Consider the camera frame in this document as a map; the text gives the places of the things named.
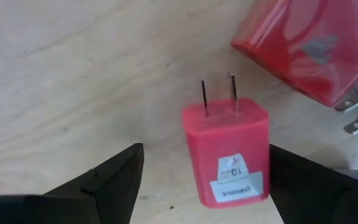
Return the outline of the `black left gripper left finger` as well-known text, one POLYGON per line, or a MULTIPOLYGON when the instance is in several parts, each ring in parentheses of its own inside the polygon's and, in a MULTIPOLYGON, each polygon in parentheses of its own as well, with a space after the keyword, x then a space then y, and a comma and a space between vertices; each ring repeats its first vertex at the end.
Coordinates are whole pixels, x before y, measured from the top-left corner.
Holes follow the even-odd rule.
POLYGON ((101 223, 129 223, 142 181, 144 145, 135 143, 47 192, 93 199, 101 223))

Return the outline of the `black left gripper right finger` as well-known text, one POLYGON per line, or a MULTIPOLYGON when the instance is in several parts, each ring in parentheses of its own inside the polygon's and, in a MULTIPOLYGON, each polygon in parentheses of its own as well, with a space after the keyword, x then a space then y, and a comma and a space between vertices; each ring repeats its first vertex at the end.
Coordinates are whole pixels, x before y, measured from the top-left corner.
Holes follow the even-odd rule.
POLYGON ((284 223, 358 224, 358 170, 270 146, 270 195, 284 223))

